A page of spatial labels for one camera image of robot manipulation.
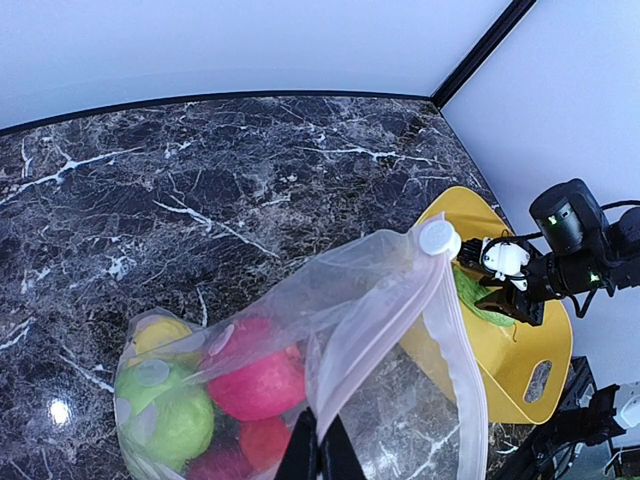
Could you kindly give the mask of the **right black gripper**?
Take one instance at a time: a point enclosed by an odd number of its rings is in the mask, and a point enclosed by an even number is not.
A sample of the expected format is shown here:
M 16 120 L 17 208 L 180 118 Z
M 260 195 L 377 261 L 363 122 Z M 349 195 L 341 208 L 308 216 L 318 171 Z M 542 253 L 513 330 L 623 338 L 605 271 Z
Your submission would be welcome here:
M 547 301 L 568 298 L 575 315 L 584 318 L 596 292 L 608 288 L 605 268 L 589 252 L 536 258 L 524 268 L 524 276 L 527 281 L 524 292 L 515 287 L 510 287 L 510 292 L 499 288 L 474 305 L 480 310 L 505 313 L 520 322 L 541 326 Z

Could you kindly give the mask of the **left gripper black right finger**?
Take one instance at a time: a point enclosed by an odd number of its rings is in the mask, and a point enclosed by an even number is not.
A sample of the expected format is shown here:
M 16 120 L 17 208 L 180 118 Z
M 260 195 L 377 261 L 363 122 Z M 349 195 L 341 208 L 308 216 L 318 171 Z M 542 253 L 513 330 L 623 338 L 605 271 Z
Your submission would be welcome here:
M 365 480 L 361 464 L 339 416 L 332 421 L 319 444 L 324 480 Z

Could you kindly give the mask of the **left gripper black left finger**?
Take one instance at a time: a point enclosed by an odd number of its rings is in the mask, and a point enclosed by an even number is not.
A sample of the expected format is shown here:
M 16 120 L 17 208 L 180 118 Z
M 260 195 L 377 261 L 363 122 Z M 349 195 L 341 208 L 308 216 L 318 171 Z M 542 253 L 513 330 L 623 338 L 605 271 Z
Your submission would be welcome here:
M 275 480 L 315 480 L 318 477 L 316 418 L 310 408 L 300 413 Z

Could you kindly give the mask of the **green bitter gourd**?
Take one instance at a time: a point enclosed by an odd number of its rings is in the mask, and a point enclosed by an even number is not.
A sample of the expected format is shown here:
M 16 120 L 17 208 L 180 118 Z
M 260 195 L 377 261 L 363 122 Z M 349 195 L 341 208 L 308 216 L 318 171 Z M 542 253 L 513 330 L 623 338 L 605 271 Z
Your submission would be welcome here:
M 502 328 L 509 328 L 515 320 L 499 312 L 482 310 L 476 302 L 486 297 L 490 291 L 466 274 L 460 267 L 453 266 L 453 277 L 459 300 L 479 319 Z

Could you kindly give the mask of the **yellow plastic basket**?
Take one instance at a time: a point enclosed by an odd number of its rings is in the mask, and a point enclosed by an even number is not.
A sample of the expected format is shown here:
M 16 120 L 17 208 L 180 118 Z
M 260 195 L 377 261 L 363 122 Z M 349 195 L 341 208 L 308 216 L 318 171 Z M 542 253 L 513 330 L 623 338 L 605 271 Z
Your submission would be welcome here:
M 445 190 L 417 222 L 440 213 L 464 240 L 496 237 L 507 229 L 481 196 L 462 186 Z M 547 422 L 562 396 L 573 350 L 571 322 L 563 304 L 548 302 L 538 327 L 517 322 L 503 328 L 477 317 L 465 305 L 460 309 L 484 382 L 489 421 Z

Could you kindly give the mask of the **red pomegranate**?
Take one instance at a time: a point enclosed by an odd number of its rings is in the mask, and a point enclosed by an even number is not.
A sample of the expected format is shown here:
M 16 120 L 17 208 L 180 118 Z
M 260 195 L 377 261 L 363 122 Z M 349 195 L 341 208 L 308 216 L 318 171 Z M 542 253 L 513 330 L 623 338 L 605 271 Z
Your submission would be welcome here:
M 254 317 L 234 324 L 234 331 L 222 350 L 206 358 L 212 365 L 218 360 L 246 359 L 255 353 L 259 342 L 272 332 L 269 319 Z M 227 415 L 247 422 L 284 414 L 306 398 L 304 362 L 298 347 L 292 344 L 235 371 L 207 382 L 207 392 Z

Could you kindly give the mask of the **clear zip top bag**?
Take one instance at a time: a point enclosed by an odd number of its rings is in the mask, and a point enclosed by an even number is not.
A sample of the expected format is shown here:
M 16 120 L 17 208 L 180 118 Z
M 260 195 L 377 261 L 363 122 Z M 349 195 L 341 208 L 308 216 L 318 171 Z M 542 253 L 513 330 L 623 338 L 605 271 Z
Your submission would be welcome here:
M 444 215 L 404 233 L 379 230 L 327 251 L 280 281 L 259 300 L 215 325 L 185 321 L 154 308 L 133 317 L 118 363 L 134 366 L 137 323 L 153 315 L 182 320 L 192 333 L 139 356 L 193 370 L 207 382 L 295 344 L 305 369 L 305 400 L 279 415 L 291 434 L 310 408 L 319 444 L 339 416 L 366 479 L 481 479 L 488 454 L 485 389 L 466 333 L 453 277 L 461 246 Z M 272 332 L 244 360 L 206 358 L 219 353 L 234 324 L 270 320 Z M 215 409 L 207 451 L 239 445 L 243 421 Z M 186 479 L 157 463 L 124 437 L 125 465 L 136 479 Z

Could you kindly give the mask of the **green apple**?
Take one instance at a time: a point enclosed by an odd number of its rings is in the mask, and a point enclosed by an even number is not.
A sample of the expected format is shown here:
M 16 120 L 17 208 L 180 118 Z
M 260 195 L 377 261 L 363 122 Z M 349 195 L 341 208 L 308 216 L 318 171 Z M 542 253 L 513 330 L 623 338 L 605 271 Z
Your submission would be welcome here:
M 193 370 L 160 359 L 122 369 L 115 382 L 120 432 L 151 460 L 180 473 L 214 435 L 215 409 Z

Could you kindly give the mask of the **yellow bell pepper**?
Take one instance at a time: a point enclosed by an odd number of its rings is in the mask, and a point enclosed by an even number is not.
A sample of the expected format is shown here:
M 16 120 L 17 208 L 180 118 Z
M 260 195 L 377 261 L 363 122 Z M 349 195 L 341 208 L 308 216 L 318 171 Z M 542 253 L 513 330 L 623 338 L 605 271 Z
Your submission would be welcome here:
M 133 334 L 135 357 L 130 364 L 141 361 L 140 355 L 164 345 L 168 345 L 192 333 L 182 320 L 159 314 L 153 314 L 140 320 Z

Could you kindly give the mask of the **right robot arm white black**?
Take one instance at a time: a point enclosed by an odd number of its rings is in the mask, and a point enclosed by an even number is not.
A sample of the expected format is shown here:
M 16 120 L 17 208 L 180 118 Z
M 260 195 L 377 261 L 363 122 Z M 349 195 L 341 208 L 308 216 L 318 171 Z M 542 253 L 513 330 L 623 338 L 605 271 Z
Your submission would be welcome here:
M 639 203 L 609 222 L 607 207 L 587 193 L 545 193 L 529 212 L 535 233 L 463 242 L 457 261 L 481 274 L 458 273 L 461 298 L 477 315 L 501 325 L 542 325 L 545 306 L 569 299 L 586 315 L 600 290 L 609 295 L 639 284 Z

